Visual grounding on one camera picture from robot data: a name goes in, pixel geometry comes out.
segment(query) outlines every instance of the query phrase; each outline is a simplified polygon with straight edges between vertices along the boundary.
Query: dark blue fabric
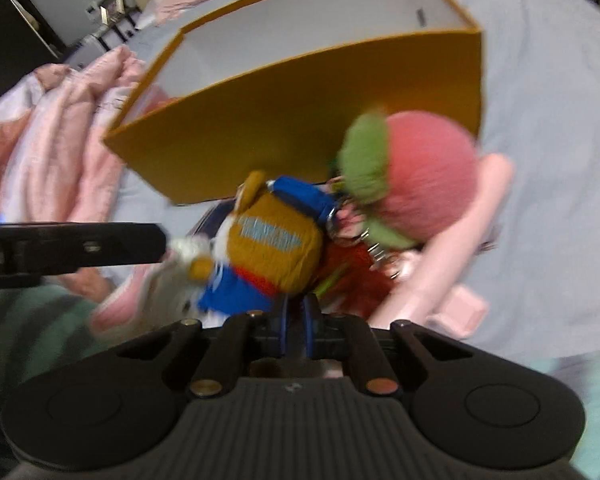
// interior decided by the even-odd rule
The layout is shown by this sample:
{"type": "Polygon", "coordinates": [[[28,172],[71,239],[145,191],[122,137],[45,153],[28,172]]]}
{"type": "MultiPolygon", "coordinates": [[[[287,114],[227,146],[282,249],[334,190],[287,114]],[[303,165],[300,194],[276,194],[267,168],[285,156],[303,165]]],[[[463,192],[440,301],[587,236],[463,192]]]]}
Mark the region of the dark blue fabric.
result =
{"type": "Polygon", "coordinates": [[[330,195],[313,184],[290,176],[276,179],[271,192],[299,212],[313,218],[319,226],[325,225],[327,216],[335,207],[335,202],[330,195]]]}
{"type": "Polygon", "coordinates": [[[262,294],[250,282],[238,276],[229,266],[223,266],[209,280],[198,306],[228,316],[248,310],[270,310],[273,300],[262,294]]]}

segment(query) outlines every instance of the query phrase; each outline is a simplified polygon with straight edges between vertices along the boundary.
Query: open box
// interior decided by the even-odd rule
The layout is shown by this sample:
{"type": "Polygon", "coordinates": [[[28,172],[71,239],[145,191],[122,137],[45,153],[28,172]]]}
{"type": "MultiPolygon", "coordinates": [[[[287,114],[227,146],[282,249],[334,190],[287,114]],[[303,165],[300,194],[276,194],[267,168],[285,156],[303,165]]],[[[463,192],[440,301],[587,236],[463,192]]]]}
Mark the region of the open box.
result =
{"type": "Polygon", "coordinates": [[[174,203],[232,196],[252,170],[323,182],[370,109],[477,134],[480,76],[453,0],[238,0],[180,30],[104,142],[174,203]]]}

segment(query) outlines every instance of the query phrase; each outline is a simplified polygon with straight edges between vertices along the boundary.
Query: ribbed black surface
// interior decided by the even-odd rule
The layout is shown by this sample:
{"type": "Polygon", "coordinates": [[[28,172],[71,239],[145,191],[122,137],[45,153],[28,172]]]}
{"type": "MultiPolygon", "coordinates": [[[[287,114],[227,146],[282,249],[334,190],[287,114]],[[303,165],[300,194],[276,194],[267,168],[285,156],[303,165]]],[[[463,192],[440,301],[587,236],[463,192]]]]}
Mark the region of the ribbed black surface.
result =
{"type": "Polygon", "coordinates": [[[561,461],[497,472],[435,449],[400,404],[359,394],[348,378],[239,380],[231,394],[192,403],[143,457],[93,480],[581,479],[561,461]]]}

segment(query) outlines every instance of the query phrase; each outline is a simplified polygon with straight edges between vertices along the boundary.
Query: blue embroidery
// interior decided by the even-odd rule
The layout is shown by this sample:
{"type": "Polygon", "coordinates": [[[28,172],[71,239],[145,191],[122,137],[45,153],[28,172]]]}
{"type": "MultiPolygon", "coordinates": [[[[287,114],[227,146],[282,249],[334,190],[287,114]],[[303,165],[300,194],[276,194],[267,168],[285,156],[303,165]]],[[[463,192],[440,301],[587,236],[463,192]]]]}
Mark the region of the blue embroidery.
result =
{"type": "Polygon", "coordinates": [[[238,224],[242,229],[240,234],[261,244],[268,245],[279,251],[289,252],[302,244],[300,238],[282,227],[267,224],[260,218],[241,216],[238,224]]]}

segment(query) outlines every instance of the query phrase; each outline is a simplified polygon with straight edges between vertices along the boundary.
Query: pink plush ball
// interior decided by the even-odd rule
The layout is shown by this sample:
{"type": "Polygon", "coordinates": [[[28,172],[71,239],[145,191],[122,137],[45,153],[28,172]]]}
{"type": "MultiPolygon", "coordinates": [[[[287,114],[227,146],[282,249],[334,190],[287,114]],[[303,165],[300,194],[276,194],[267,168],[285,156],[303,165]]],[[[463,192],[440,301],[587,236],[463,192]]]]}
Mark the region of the pink plush ball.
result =
{"type": "Polygon", "coordinates": [[[427,241],[474,199],[477,153],[468,131],[428,112],[400,112],[389,126],[389,193],[376,211],[390,227],[427,241]]]}

